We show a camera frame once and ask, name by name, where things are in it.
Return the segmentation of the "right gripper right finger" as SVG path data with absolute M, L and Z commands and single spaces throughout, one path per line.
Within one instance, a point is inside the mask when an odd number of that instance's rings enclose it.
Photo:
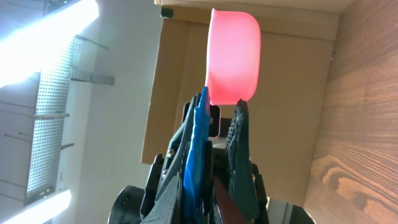
M 256 190 L 252 178 L 249 155 L 249 111 L 247 102 L 239 100 L 226 140 L 228 157 L 228 192 L 245 220 L 255 220 L 259 216 Z

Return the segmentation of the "pink scoop blue handle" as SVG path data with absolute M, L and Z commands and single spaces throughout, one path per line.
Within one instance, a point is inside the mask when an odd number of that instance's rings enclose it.
M 194 108 L 193 132 L 183 186 L 183 218 L 199 223 L 210 193 L 211 207 L 222 223 L 247 223 L 212 169 L 213 146 L 209 140 L 210 105 L 237 105 L 254 94 L 260 64 L 261 32 L 257 20 L 246 12 L 211 12 L 206 55 L 206 80 L 199 105 Z

